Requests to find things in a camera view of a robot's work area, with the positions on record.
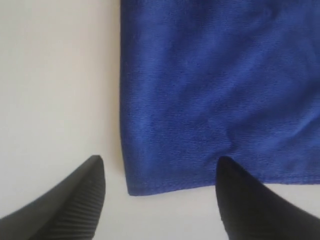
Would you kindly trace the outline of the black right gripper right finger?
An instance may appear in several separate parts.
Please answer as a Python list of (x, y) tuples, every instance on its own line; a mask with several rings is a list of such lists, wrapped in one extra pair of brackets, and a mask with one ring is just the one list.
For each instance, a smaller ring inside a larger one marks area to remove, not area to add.
[(263, 185), (232, 158), (216, 167), (215, 192), (230, 240), (318, 240), (320, 220)]

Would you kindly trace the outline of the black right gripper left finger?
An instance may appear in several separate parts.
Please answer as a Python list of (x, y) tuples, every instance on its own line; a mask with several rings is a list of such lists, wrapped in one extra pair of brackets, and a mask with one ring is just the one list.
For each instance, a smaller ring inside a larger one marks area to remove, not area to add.
[(104, 162), (92, 155), (63, 181), (1, 218), (2, 240), (91, 240), (106, 194)]

